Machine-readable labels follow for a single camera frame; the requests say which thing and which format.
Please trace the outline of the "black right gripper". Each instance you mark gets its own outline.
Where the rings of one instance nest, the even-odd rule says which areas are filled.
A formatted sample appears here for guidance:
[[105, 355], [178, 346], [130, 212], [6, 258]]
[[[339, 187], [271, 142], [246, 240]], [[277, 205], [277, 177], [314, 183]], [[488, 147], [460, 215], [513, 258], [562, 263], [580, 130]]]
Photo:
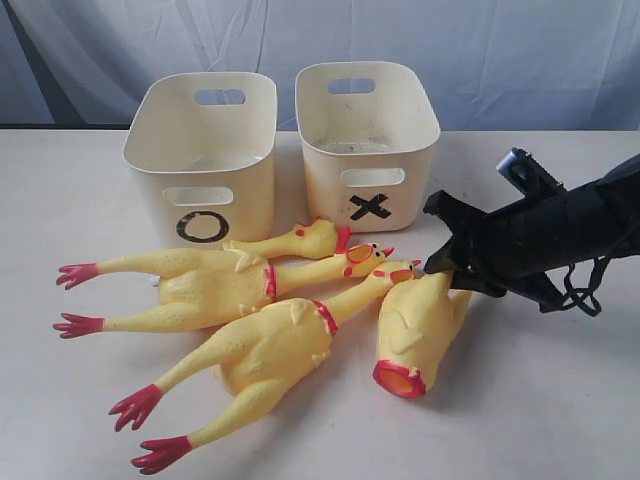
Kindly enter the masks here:
[[452, 273], [451, 287], [500, 298], [511, 292], [543, 313], [601, 311], [598, 288], [608, 254], [608, 206], [597, 182], [543, 200], [522, 199], [494, 212], [445, 190], [423, 212], [443, 221], [449, 239], [425, 262], [427, 274]]

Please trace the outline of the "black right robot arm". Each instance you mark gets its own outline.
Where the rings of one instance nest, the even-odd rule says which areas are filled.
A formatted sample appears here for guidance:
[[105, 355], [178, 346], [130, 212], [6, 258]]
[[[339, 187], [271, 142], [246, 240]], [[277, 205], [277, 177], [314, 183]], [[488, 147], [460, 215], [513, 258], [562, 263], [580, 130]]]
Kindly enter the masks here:
[[578, 308], [598, 315], [594, 293], [609, 263], [639, 253], [639, 158], [572, 190], [520, 148], [497, 170], [520, 200], [485, 212], [444, 190], [428, 198], [424, 213], [451, 236], [424, 272], [452, 272], [454, 289], [494, 298], [515, 293], [543, 313]]

